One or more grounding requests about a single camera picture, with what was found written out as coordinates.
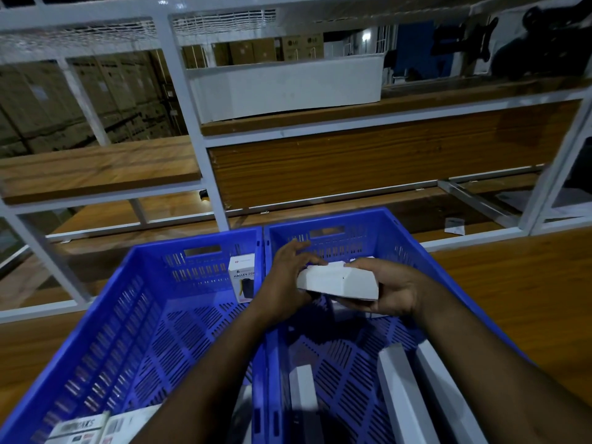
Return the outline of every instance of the crate handle cutout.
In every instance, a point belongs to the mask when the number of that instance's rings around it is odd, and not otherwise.
[[[211,245],[211,246],[202,246],[202,247],[192,247],[191,249],[185,249],[183,253],[185,253],[185,257],[194,257],[200,256],[203,254],[214,254],[216,252],[221,252],[222,248],[220,245]]]
[[[315,229],[310,231],[310,238],[326,237],[328,235],[343,234],[345,226],[324,227],[322,229]]]

